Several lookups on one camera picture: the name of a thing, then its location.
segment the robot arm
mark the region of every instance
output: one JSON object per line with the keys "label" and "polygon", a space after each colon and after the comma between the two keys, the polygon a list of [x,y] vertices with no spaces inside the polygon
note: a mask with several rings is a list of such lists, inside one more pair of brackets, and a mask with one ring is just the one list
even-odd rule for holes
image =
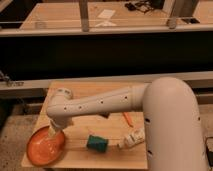
{"label": "robot arm", "polygon": [[140,110],[144,112],[149,171],[207,171],[198,104],[191,88],[175,78],[133,86],[93,97],[70,100],[60,89],[47,114],[63,129],[69,117]]}
{"label": "robot arm", "polygon": [[72,99],[72,92],[61,88],[52,96],[47,115],[55,130],[67,127],[69,117],[108,114],[122,111],[141,111],[144,91],[148,84],[126,87],[119,90]]}

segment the wooden table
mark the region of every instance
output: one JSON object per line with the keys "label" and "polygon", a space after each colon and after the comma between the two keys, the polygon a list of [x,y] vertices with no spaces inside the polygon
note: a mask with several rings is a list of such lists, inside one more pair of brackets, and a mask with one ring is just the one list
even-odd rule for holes
{"label": "wooden table", "polygon": [[[148,12],[128,11],[126,2],[89,2],[90,27],[95,27],[104,20],[98,15],[104,10],[115,10],[109,20],[117,26],[159,26],[165,25],[168,15],[162,10]],[[21,29],[34,29],[36,20],[45,22],[46,28],[80,28],[79,5],[73,3],[39,3],[29,14]]]}
{"label": "wooden table", "polygon": [[13,2],[13,0],[0,0],[0,13]]}
{"label": "wooden table", "polygon": [[194,17],[202,24],[213,24],[213,1],[200,1],[195,10]]}
{"label": "wooden table", "polygon": [[[46,106],[49,98],[59,87],[69,88],[73,91],[74,98],[81,98],[133,84],[137,83],[54,82],[50,86],[34,131],[49,125],[49,119],[46,116]],[[144,126],[141,112],[131,112],[131,117],[134,128],[128,126],[121,113],[111,114],[108,119],[99,115],[73,118],[74,125],[64,130],[67,137],[64,154],[57,162],[47,167],[147,169],[145,143],[125,150],[119,150],[116,146],[125,134]],[[106,153],[98,153],[86,148],[86,142],[90,134],[109,139],[109,147]],[[32,167],[26,155],[24,155],[22,166]]]}

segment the tiled floor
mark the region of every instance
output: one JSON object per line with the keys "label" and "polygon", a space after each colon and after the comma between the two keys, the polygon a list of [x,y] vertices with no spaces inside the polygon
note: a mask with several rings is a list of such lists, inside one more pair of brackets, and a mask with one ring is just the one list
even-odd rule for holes
{"label": "tiled floor", "polygon": [[[201,105],[200,112],[204,135],[213,135],[213,105]],[[26,143],[32,134],[37,117],[38,115],[12,115],[7,119],[0,133],[0,171],[45,170],[42,168],[21,167]]]}

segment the orange bowl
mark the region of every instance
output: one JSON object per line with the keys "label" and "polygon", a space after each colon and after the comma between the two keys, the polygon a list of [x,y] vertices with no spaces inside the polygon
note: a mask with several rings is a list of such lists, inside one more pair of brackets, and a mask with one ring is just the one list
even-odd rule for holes
{"label": "orange bowl", "polygon": [[48,137],[49,126],[36,131],[27,144],[27,157],[33,165],[44,166],[52,163],[61,155],[65,145],[65,135],[59,131]]}

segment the orange marker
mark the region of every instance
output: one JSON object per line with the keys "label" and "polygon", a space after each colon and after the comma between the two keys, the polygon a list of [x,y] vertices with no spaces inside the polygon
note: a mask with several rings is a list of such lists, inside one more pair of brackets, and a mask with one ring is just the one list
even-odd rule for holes
{"label": "orange marker", "polygon": [[129,113],[123,112],[123,116],[124,116],[124,118],[126,119],[126,122],[128,123],[128,125],[129,125],[130,127],[133,127],[132,119],[131,119]]}

